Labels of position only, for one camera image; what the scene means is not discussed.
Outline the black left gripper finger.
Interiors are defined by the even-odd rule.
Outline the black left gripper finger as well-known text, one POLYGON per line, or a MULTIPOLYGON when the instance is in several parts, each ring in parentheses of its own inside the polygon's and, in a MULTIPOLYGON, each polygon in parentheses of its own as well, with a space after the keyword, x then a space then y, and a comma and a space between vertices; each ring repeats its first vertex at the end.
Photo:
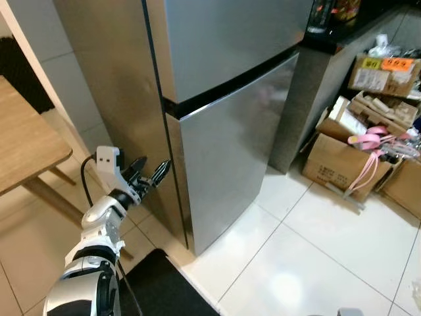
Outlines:
POLYGON ((149 182, 141 173, 146 162, 147 157, 138 157, 124 169, 124 180, 127 184, 147 184, 149 182))
POLYGON ((145 181, 147 192, 150 192, 153 188, 160 186, 160 183, 162 183, 162 181, 166 178, 166 175, 169 173, 171 164, 171 160, 165 160, 157 166, 155 172, 145 181))

